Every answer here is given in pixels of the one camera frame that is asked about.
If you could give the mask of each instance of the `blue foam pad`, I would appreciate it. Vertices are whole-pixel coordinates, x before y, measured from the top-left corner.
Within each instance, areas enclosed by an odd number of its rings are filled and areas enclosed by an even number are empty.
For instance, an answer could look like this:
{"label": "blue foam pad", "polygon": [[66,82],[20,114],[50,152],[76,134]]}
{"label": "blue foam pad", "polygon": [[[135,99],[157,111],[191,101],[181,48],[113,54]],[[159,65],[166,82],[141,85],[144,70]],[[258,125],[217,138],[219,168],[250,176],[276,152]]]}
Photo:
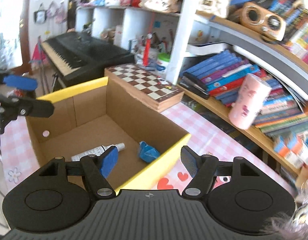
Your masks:
{"label": "blue foam pad", "polygon": [[38,86],[36,79],[16,75],[8,75],[4,77],[4,83],[9,87],[26,91],[34,91]]}
{"label": "blue foam pad", "polygon": [[103,159],[103,165],[100,169],[101,174],[104,178],[107,178],[111,173],[112,169],[115,167],[118,160],[118,149],[114,147],[113,150]]}

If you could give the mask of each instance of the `blue crumpled paper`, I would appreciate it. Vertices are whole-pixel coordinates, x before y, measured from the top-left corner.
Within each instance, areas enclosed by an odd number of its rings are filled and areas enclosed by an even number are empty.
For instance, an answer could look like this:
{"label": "blue crumpled paper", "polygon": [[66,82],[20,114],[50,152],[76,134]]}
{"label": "blue crumpled paper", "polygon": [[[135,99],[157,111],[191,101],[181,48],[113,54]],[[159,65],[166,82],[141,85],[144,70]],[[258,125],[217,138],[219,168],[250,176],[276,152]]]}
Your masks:
{"label": "blue crumpled paper", "polygon": [[154,147],[148,145],[146,142],[140,142],[140,148],[138,150],[138,156],[145,162],[151,163],[156,160],[160,153]]}

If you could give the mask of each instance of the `black gripper pad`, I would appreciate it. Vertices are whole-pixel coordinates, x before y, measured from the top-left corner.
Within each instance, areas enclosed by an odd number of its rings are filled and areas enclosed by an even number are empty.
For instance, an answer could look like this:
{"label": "black gripper pad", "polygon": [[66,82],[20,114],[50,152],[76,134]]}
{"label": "black gripper pad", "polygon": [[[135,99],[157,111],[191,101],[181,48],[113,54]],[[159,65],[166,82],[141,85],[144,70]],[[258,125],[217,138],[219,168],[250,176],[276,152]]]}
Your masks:
{"label": "black gripper pad", "polygon": [[186,200],[177,190],[122,190],[116,198],[97,201],[85,219],[65,230],[34,234],[14,229],[4,237],[4,240],[29,239],[279,240],[280,238],[278,235],[248,236],[232,232],[215,222],[200,201]]}

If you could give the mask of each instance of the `pink cup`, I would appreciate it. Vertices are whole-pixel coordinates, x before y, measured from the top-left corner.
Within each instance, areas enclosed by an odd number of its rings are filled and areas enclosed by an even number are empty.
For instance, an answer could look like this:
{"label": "pink cup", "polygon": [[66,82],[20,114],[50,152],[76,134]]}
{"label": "pink cup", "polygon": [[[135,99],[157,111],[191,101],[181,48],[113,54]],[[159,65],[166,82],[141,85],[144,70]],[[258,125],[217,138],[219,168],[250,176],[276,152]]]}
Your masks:
{"label": "pink cup", "polygon": [[235,105],[229,113],[232,124],[242,130],[248,129],[270,92],[269,84],[253,74],[247,74]]}

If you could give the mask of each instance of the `checkered tablecloth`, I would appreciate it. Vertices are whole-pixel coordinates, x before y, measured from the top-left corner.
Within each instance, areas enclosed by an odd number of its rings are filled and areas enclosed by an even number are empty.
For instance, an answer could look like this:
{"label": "checkered tablecloth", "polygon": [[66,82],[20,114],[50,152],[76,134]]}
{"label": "checkered tablecloth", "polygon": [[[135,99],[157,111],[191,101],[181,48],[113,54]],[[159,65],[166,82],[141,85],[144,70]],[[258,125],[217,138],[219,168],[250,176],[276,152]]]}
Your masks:
{"label": "checkered tablecloth", "polygon": [[[284,179],[265,163],[222,130],[182,103],[172,106],[162,112],[162,114],[192,135],[187,145],[198,155],[210,152],[219,158],[220,161],[232,161],[234,157],[242,156],[290,193],[293,192]],[[19,117],[16,121],[12,121],[7,125],[5,133],[1,136],[1,151],[6,183],[9,190],[39,168],[30,143],[24,117]],[[153,189],[175,188],[182,192],[190,180],[191,177],[181,161],[178,160],[174,168],[161,178]],[[223,182],[222,178],[218,178],[216,185],[220,185]]]}

